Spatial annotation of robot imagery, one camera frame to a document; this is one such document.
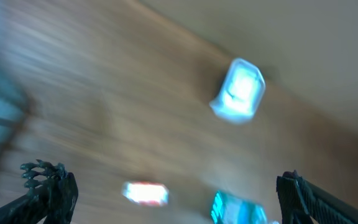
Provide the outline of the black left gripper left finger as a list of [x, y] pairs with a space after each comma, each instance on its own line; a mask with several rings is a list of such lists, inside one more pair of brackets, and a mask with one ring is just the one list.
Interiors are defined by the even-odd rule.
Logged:
[[78, 200], [74, 174], [40, 159], [20, 169], [28, 191], [0, 208], [0, 224], [70, 223]]

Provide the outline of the red Kleenex tissue pack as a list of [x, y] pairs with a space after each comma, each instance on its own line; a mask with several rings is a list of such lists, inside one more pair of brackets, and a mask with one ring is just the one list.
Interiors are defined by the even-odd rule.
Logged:
[[122, 186], [122, 195], [132, 203], [147, 207], [163, 207], [169, 201], [167, 187], [156, 182], [125, 182]]

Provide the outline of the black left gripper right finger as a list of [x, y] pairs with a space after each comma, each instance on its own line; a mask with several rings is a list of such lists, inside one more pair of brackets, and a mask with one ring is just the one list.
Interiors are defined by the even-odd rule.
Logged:
[[283, 224], [358, 224], [358, 209], [293, 172], [276, 179]]

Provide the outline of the blue liquid bottle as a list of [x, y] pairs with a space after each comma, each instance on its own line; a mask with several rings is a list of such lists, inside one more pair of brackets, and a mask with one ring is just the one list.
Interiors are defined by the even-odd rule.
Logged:
[[279, 224], [267, 217], [261, 204], [221, 190], [215, 193], [210, 216], [214, 224]]

